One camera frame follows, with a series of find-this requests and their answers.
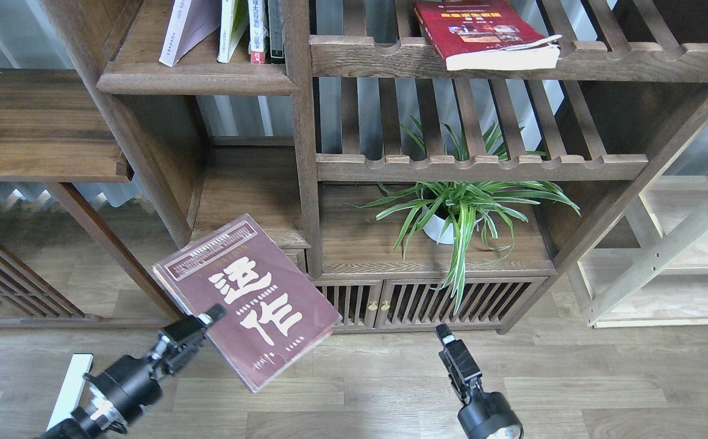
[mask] book spine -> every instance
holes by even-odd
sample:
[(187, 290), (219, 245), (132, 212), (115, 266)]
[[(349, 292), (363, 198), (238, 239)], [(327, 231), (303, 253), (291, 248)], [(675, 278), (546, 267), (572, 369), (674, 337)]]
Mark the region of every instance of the book spine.
[(221, 35), (218, 44), (218, 62), (229, 61), (229, 41), (232, 39), (235, 1), (221, 0)]
[(427, 28), (427, 23), (424, 22), (423, 17), (421, 17), (421, 12), (418, 10), (416, 6), (413, 7), (413, 13), (416, 16), (416, 20), (418, 20), (418, 25), (420, 25), (421, 30), (424, 32), (424, 35), (427, 36), (427, 39), (429, 40), (429, 44), (432, 45), (433, 48), (435, 48), (435, 52), (440, 55), (440, 58), (443, 59), (443, 61), (446, 61), (446, 56), (443, 55), (442, 52), (440, 52), (440, 47), (438, 47), (438, 44), (435, 42), (435, 39), (432, 37), (432, 33), (429, 31)]
[(265, 62), (264, 0), (248, 0), (248, 18), (251, 23), (251, 64)]
[(165, 66), (173, 67), (177, 62), (177, 50), (181, 45), (181, 35), (183, 35), (183, 28), (186, 27), (186, 17), (188, 17), (190, 3), (193, 1), (175, 0), (172, 6), (170, 24), (166, 27), (164, 45), (162, 46), (161, 56), (159, 56), (159, 62)]
[(284, 62), (284, 24), (281, 22), (279, 0), (268, 0), (268, 28), (270, 29), (270, 59), (273, 63)]

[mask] wooden shelf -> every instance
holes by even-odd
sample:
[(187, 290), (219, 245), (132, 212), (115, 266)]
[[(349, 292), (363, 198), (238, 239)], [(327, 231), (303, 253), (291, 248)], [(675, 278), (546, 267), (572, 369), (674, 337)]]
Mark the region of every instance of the wooden shelf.
[[(400, 213), (376, 222), (379, 209), (359, 209), (382, 196), (377, 186), (323, 185), (321, 188), (321, 227), (324, 248), (324, 277), (346, 274), (381, 278), (443, 277), (451, 260), (451, 245), (435, 244), (424, 233), (417, 233), (410, 242), (405, 261), (401, 247), (392, 251), (400, 232), (404, 215)], [(515, 221), (515, 250), (498, 262), (504, 252), (491, 252), (474, 237), (468, 248), (468, 277), (546, 276), (555, 273), (546, 252), (535, 216), (522, 210), (529, 223)], [(499, 230), (505, 233), (505, 225)], [(500, 238), (493, 246), (510, 244), (510, 237)]]
[[(599, 294), (630, 267), (623, 257), (593, 252), (568, 273), (576, 294)], [(666, 270), (640, 290), (625, 297), (596, 327), (708, 324), (708, 274), (669, 275)]]
[[(546, 89), (538, 80), (524, 83), (529, 93), (535, 119), (545, 144), (546, 157), (527, 155), (520, 134), (519, 121), (505, 80), (489, 80), (499, 125), (507, 143), (509, 159), (487, 155), (482, 128), (474, 103), (470, 80), (454, 80), (457, 111), (462, 122), (462, 136), (470, 159), (459, 162), (443, 147), (441, 123), (431, 80), (416, 81), (426, 154), (414, 147), (404, 148), (396, 112), (395, 80), (381, 78), (382, 130), (384, 147), (378, 157), (360, 153), (357, 128), (356, 80), (343, 80), (343, 147), (340, 154), (317, 154), (318, 180), (329, 181), (482, 181), (482, 180), (633, 180), (647, 164), (642, 154), (610, 154), (596, 128), (590, 109), (576, 81), (561, 83), (565, 93), (565, 119), (555, 117)], [(559, 123), (574, 124), (579, 135), (560, 135)]]
[(578, 41), (565, 9), (556, 0), (539, 0), (544, 23), (562, 34), (557, 68), (449, 72), (426, 43), (410, 13), (410, 3), (396, 0), (398, 42), (390, 47), (365, 36), (364, 8), (343, 3), (345, 35), (312, 35), (312, 71), (317, 77), (487, 77), (532, 80), (615, 80), (708, 82), (708, 43), (679, 44), (652, 0), (639, 0), (634, 12), (646, 22), (650, 40), (629, 41), (604, 0), (590, 0), (588, 15), (602, 41)]
[(114, 95), (290, 95), (297, 87), (282, 64), (250, 64), (247, 37), (228, 63), (215, 60), (215, 31), (175, 67), (159, 63), (172, 0), (145, 0), (117, 58), (108, 63), (97, 88)]
[(293, 148), (214, 148), (192, 241), (248, 213), (281, 248), (307, 248)]
[(0, 181), (126, 182), (131, 169), (74, 70), (0, 74)]

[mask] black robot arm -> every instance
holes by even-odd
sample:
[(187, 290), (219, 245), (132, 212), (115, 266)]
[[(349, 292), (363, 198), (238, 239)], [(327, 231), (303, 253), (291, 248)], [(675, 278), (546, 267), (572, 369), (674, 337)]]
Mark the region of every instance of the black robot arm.
[(199, 316), (186, 316), (159, 331), (159, 342), (140, 359), (122, 356), (97, 377), (84, 375), (93, 395), (85, 409), (50, 428), (40, 439), (95, 439), (107, 430), (125, 434), (162, 396), (159, 381), (175, 375), (199, 351), (209, 327), (226, 314), (214, 305)]

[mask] cabinet door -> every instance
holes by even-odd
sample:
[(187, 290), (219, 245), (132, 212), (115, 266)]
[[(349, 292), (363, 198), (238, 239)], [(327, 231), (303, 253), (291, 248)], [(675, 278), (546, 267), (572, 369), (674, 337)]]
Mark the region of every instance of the cabinet door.
[(381, 297), (380, 280), (315, 281), (313, 284), (343, 317), (336, 331), (374, 327)]
[(385, 280), (376, 328), (429, 330), (448, 323), (452, 327), (496, 329), (544, 280), (545, 277), (469, 279), (457, 314), (452, 314), (451, 291), (448, 287), (438, 288), (439, 280)]

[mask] wooden post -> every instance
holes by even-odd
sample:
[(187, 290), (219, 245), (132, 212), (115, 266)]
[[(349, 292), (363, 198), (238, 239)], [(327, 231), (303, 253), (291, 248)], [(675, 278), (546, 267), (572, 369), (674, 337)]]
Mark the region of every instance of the wooden post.
[(72, 183), (45, 183), (45, 186), (85, 231), (118, 262), (123, 271), (148, 295), (150, 300), (153, 300), (153, 303), (156, 303), (161, 311), (164, 311), (167, 317), (177, 319), (182, 316), (161, 286), (153, 280), (116, 234), (112, 233), (102, 217), (86, 202), (83, 195), (75, 189)]

